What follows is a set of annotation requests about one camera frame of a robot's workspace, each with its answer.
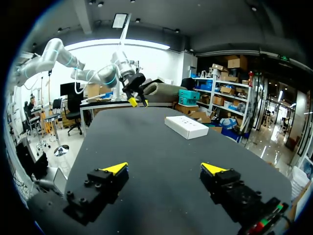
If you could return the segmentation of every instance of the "bar stool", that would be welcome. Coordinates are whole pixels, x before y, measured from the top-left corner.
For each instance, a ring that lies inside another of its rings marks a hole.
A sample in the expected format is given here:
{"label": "bar stool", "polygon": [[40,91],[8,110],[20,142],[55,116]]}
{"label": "bar stool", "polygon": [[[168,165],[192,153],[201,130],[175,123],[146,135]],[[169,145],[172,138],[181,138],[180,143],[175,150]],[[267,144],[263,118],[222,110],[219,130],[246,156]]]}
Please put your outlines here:
{"label": "bar stool", "polygon": [[54,134],[55,134],[55,139],[58,142],[59,147],[57,147],[54,150],[54,155],[57,157],[60,157],[64,154],[66,154],[69,150],[69,146],[66,144],[60,145],[60,141],[59,141],[59,136],[58,136],[58,132],[57,132],[57,127],[55,124],[55,121],[58,120],[59,118],[61,118],[62,115],[61,114],[52,114],[48,117],[45,118],[45,122],[52,122],[53,125],[53,129],[54,129]]}

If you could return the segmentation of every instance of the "computer monitor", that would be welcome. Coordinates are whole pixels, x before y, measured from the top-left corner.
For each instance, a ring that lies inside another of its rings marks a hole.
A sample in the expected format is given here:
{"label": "computer monitor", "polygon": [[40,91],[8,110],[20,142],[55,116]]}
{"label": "computer monitor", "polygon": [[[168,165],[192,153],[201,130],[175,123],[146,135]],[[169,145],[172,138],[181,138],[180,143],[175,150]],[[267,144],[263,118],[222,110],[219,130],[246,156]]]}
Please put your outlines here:
{"label": "computer monitor", "polygon": [[[75,82],[61,84],[60,96],[75,93],[74,85],[75,85]],[[76,82],[76,89],[79,90],[79,88],[80,88],[80,83]]]}

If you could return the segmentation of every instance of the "yellow triangle marker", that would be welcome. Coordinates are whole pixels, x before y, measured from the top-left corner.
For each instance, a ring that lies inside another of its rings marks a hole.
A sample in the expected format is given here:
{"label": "yellow triangle marker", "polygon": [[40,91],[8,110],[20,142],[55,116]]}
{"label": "yellow triangle marker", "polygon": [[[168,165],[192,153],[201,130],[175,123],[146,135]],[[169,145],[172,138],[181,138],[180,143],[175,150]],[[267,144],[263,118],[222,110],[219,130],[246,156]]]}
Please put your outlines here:
{"label": "yellow triangle marker", "polygon": [[227,171],[228,169],[223,169],[214,165],[210,165],[207,163],[201,163],[201,165],[203,165],[203,167],[205,167],[208,171],[210,171],[210,173],[215,176],[215,173],[218,173],[220,171]]}
{"label": "yellow triangle marker", "polygon": [[121,163],[121,164],[113,165],[113,166],[110,166],[110,167],[107,167],[104,169],[100,169],[100,170],[103,170],[103,171],[107,170],[109,172],[112,172],[113,175],[116,175],[126,165],[128,165],[128,163]]}

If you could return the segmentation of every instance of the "gray cloth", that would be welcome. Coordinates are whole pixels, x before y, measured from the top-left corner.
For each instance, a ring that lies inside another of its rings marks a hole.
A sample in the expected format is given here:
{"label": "gray cloth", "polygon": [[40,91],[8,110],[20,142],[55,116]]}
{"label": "gray cloth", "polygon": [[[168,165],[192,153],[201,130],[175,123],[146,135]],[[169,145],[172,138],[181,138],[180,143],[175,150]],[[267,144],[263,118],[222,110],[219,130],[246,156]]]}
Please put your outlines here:
{"label": "gray cloth", "polygon": [[143,90],[144,94],[149,95],[174,95],[178,96],[179,90],[186,90],[184,87],[169,85],[166,83],[154,82]]}
{"label": "gray cloth", "polygon": [[97,114],[68,177],[66,191],[87,173],[129,163],[129,180],[113,205],[84,229],[89,234],[235,235],[240,229],[215,205],[199,179],[200,164],[234,168],[253,190],[289,202],[291,183],[252,152],[209,129],[186,140],[164,124],[182,114],[169,108],[122,108]]}

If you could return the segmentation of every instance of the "white shelving unit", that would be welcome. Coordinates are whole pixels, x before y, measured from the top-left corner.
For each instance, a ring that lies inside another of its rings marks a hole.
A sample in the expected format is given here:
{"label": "white shelving unit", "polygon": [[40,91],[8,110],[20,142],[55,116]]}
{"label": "white shelving unit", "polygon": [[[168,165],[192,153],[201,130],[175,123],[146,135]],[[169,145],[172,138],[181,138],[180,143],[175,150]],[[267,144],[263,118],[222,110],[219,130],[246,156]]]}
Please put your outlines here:
{"label": "white shelving unit", "polygon": [[[251,87],[249,85],[245,85],[245,84],[241,84],[241,83],[217,80],[217,78],[218,78],[217,75],[213,75],[213,78],[200,78],[200,77],[199,78],[194,78],[195,80],[198,80],[198,82],[201,81],[201,80],[212,80],[212,91],[195,89],[195,91],[198,91],[198,92],[201,92],[201,93],[211,94],[210,103],[209,104],[204,104],[204,103],[198,101],[197,104],[202,106],[202,107],[204,107],[204,108],[207,108],[209,113],[213,111],[213,108],[218,108],[218,109],[224,109],[224,110],[227,110],[227,111],[229,111],[231,113],[234,113],[236,115],[242,116],[243,121],[242,121],[242,124],[240,126],[240,130],[242,131],[244,129],[244,127],[246,126],[246,124],[248,123],[247,112],[248,112],[248,107],[249,107],[249,103],[250,103]],[[224,94],[224,93],[221,93],[221,92],[216,92],[215,91],[216,83],[223,83],[223,84],[233,85],[233,86],[236,86],[236,87],[248,88],[247,99],[236,97],[234,95]],[[241,102],[246,103],[245,112],[241,113],[239,111],[232,110],[232,109],[226,108],[226,107],[221,106],[221,105],[213,104],[213,96],[214,95],[225,96],[225,97],[228,97],[228,98],[231,98],[231,99],[236,99],[236,100],[239,100]]]}

